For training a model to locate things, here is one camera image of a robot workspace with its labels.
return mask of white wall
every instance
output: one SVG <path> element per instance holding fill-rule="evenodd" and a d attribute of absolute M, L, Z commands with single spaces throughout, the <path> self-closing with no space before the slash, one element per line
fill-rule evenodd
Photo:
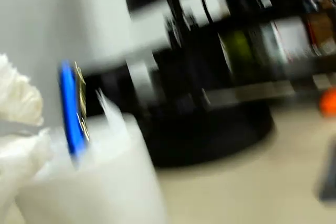
<path fill-rule="evenodd" d="M 0 0 L 0 51 L 7 53 L 19 71 L 30 76 L 40 89 L 46 125 L 61 123 L 58 63 L 92 55 L 79 3 Z"/>

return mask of red object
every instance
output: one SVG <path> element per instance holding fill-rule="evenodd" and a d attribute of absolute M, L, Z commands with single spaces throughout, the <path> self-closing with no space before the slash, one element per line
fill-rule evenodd
<path fill-rule="evenodd" d="M 321 111 L 325 116 L 336 115 L 336 89 L 326 91 L 320 102 Z"/>

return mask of black cable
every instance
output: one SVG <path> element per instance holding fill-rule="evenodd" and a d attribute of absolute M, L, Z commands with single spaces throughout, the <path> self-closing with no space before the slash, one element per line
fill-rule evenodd
<path fill-rule="evenodd" d="M 202 5 L 203 5 L 205 15 L 206 15 L 207 19 L 209 20 L 209 23 L 212 24 L 213 20 L 211 18 L 210 13 L 209 13 L 208 7 L 206 6 L 205 0 L 201 0 L 201 1 L 202 1 Z"/>

